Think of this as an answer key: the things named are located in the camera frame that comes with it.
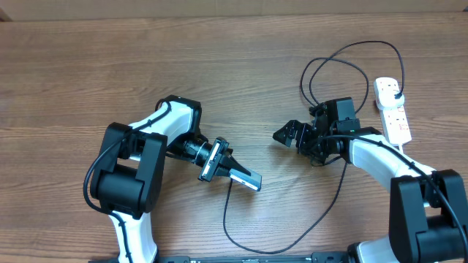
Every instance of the tabletop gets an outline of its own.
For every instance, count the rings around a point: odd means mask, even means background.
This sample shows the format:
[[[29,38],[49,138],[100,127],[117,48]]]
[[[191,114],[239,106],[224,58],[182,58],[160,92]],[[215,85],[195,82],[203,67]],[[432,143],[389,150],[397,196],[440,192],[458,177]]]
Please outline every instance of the tabletop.
[[[456,170],[468,186],[466,13],[0,23],[0,38],[0,262],[117,256],[113,225],[84,202],[83,179],[107,125],[139,121],[170,94],[201,102],[202,133],[227,139],[234,157],[263,175],[260,192],[234,184],[231,237],[255,249],[286,247],[329,206],[344,162],[312,167],[272,134],[289,120],[312,119],[298,89],[308,61],[363,40],[391,42],[403,56],[412,131],[405,153]],[[396,54],[366,44],[339,58],[369,76],[358,117],[382,130],[372,82],[401,82]],[[355,69],[330,62],[312,88],[320,101],[351,96],[357,105],[366,83]],[[151,213],[160,254],[252,255],[223,232],[229,180],[200,182],[199,173],[166,159]],[[329,214],[283,254],[339,251],[381,237],[388,208],[388,192],[348,166]]]

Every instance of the wooden surface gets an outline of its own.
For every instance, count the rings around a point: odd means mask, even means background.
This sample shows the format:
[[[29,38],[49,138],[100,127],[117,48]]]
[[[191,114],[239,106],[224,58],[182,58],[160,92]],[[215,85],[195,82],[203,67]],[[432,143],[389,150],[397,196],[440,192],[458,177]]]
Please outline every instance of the wooden surface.
[[[468,16],[466,13],[310,15],[0,23],[0,262],[85,262],[118,254],[107,216],[87,207],[83,178],[109,123],[149,115],[160,98],[200,101],[200,128],[223,136],[242,164],[263,175],[259,193],[234,185],[227,228],[243,245],[289,245],[326,209],[343,161],[313,168],[271,136],[308,121],[298,81],[307,62],[366,39],[403,55],[414,159],[454,169],[468,183]],[[370,44],[340,58],[372,81],[400,80],[395,53]],[[341,64],[323,68],[320,100],[352,96],[365,82]],[[372,91],[362,126],[381,129]],[[222,231],[229,180],[197,180],[200,168],[167,160],[152,213],[161,255],[250,255]],[[350,167],[335,207],[286,254],[343,250],[385,235],[389,196]]]
[[[468,0],[0,0],[14,21],[461,12]]]

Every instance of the white arm segment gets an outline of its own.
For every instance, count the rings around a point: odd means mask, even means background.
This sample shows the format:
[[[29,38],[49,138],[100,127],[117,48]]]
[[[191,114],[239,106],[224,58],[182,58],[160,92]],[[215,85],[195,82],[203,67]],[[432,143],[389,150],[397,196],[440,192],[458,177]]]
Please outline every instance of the white arm segment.
[[[135,128],[148,123],[148,120],[153,120],[160,116],[167,110],[167,103],[170,103],[171,111],[161,120],[141,131],[148,134],[158,133],[166,135],[167,145],[169,145],[179,135],[188,132],[192,125],[193,110],[185,104],[178,102],[163,102],[156,112],[141,121],[131,123],[130,126]],[[135,161],[140,161],[140,156],[138,155],[132,155],[130,158]],[[125,213],[116,211],[114,211],[114,213],[119,214],[125,222],[127,243],[132,261],[134,263],[152,263],[157,254],[157,246],[153,241],[153,235],[151,233],[150,213],[143,213],[139,220],[135,220],[132,216]],[[120,248],[118,262],[129,263],[129,259],[126,257],[125,253],[122,228],[118,225],[117,219],[113,216],[110,216],[110,219],[112,219],[116,229],[118,246]]]
[[[151,234],[151,216],[150,213],[143,213],[139,220],[133,219],[132,216],[126,213],[118,214],[125,222],[125,230],[127,232],[127,241],[130,250],[130,256],[134,263],[152,263],[157,254],[157,246],[153,241],[153,235]],[[120,254],[118,255],[118,263],[129,263],[129,259],[126,257],[124,236],[122,234],[122,228],[118,225],[118,221],[113,216],[109,216],[112,219],[112,223],[116,228],[118,246],[120,248]]]
[[[362,136],[376,142],[382,142],[389,147],[393,147],[382,135],[370,134]],[[415,162],[415,166],[430,175],[433,168],[420,164],[404,153],[407,160]],[[397,178],[403,175],[420,176],[415,170],[410,169],[402,160],[394,156],[390,151],[363,140],[350,141],[350,161],[356,167],[368,172],[375,180],[390,192],[391,178]]]
[[[376,142],[393,147],[382,135],[363,136]],[[410,157],[402,153],[407,160],[413,161]],[[391,178],[403,175],[413,177],[420,176],[415,170],[410,169],[402,160],[394,156],[388,150],[363,140],[350,141],[350,161],[358,168],[368,172],[375,180],[390,192]],[[434,169],[419,164],[415,161],[415,166],[430,175]],[[358,246],[358,256],[361,263],[398,263],[390,246],[388,235],[378,240],[362,242]]]
[[[153,114],[141,121],[131,123],[129,126],[135,128],[148,123],[149,120],[155,119],[167,110],[167,103],[170,103],[171,111],[164,118],[141,131],[148,134],[157,133],[166,135],[167,145],[169,145],[179,135],[188,132],[192,125],[193,110],[185,104],[178,102],[163,102],[161,107]],[[135,161],[140,160],[140,157],[136,155],[132,155],[130,158]]]

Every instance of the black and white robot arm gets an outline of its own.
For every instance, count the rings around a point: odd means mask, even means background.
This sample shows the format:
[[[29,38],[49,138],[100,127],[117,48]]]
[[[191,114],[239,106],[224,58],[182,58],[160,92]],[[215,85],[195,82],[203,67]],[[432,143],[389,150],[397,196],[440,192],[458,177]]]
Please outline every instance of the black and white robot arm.
[[[324,164],[329,155],[339,154],[390,192],[388,235],[351,245],[338,262],[441,262],[464,258],[460,229],[432,187],[434,183],[440,189],[462,231],[466,231],[468,203],[458,173],[419,164],[394,149],[376,129],[362,129],[351,98],[325,102],[311,108],[310,113],[316,117],[312,124],[289,121],[273,138],[288,147],[296,140],[298,152],[312,163]],[[440,215],[427,217],[424,207],[429,206],[441,208]]]
[[[200,119],[199,102],[169,96],[147,118],[130,125],[112,123],[106,129],[100,155],[108,152],[94,168],[91,196],[110,214],[116,229],[121,253],[108,262],[149,263],[157,259],[150,212],[159,196],[166,156],[202,167],[202,181],[225,176],[255,191],[261,189],[261,175],[240,165],[226,140],[218,137],[212,145],[200,133]],[[119,143],[109,149],[114,142]],[[118,164],[118,159],[139,161],[138,168]],[[125,227],[113,215],[120,217]]]

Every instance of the power strip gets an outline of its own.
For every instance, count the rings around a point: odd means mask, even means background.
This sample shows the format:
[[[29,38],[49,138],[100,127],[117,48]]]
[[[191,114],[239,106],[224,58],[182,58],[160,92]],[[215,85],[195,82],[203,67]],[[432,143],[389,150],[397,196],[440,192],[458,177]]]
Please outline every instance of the power strip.
[[[399,92],[398,82],[390,77],[379,77],[374,81],[374,91],[385,139],[402,151],[401,146],[412,138],[403,106],[404,96],[395,99]]]

